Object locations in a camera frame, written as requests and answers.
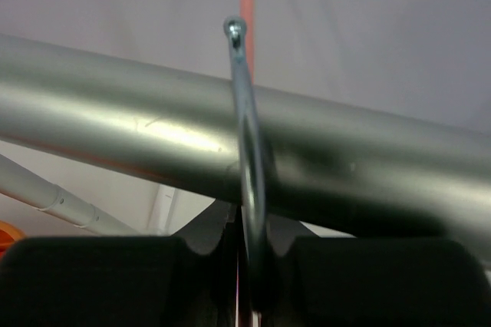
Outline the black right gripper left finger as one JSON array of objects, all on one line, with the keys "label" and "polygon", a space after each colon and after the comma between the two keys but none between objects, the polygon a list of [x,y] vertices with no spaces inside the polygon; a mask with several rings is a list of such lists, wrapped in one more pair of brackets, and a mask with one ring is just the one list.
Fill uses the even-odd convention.
[{"label": "black right gripper left finger", "polygon": [[35,237],[1,261],[3,326],[232,326],[236,207],[172,236]]}]

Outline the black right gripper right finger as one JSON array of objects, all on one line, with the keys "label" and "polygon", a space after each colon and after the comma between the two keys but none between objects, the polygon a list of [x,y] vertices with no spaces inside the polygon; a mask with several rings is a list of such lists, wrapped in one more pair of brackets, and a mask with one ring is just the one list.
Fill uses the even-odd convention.
[{"label": "black right gripper right finger", "polygon": [[317,236],[274,216],[277,301],[264,326],[488,326],[482,266],[444,238]]}]

